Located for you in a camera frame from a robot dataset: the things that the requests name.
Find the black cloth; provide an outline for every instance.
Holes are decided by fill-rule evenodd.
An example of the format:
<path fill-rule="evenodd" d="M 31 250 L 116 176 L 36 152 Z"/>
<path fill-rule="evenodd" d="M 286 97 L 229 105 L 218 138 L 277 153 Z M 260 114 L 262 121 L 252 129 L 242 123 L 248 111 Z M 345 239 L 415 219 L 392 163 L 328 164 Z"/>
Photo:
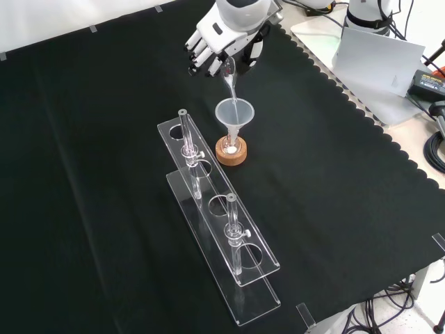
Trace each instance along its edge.
<path fill-rule="evenodd" d="M 441 256 L 445 195 L 278 27 L 237 83 L 255 108 L 227 176 L 281 264 L 282 306 L 238 328 L 171 194 L 156 125 L 207 143 L 222 80 L 184 43 L 212 1 L 178 1 L 8 53 L 1 221 L 10 333 L 302 333 Z"/>

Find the white wall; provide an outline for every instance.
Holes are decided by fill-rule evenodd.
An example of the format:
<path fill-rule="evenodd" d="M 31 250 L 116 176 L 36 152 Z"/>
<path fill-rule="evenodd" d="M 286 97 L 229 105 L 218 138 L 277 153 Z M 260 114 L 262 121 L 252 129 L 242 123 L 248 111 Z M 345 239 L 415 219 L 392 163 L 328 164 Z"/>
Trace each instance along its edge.
<path fill-rule="evenodd" d="M 0 0 L 0 52 L 171 0 Z"/>

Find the clear acrylic stand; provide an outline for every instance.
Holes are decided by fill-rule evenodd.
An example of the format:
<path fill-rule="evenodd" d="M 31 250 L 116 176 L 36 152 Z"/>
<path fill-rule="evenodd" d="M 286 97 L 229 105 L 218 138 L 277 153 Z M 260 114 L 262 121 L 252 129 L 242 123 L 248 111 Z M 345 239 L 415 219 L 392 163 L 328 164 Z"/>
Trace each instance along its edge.
<path fill-rule="evenodd" d="M 178 167 L 168 183 L 235 322 L 278 308 L 266 276 L 280 268 L 191 117 L 158 125 Z"/>

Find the power adapter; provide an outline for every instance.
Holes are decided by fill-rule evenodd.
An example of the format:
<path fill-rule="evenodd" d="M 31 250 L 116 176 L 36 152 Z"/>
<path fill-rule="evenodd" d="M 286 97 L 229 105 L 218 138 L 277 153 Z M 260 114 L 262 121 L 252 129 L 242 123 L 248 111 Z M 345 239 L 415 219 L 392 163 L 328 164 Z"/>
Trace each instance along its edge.
<path fill-rule="evenodd" d="M 428 102 L 445 100 L 445 78 L 417 70 L 408 94 Z"/>

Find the plastic funnel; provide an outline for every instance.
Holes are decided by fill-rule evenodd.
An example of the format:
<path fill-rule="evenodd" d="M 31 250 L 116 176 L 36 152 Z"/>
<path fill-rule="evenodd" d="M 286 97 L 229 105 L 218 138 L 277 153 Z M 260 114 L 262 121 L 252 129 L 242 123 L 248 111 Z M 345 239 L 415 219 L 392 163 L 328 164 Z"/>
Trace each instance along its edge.
<path fill-rule="evenodd" d="M 238 131 L 248 124 L 254 116 L 253 106 L 243 99 L 234 100 L 229 98 L 218 103 L 215 109 L 216 118 L 224 124 L 232 140 L 236 139 Z"/>

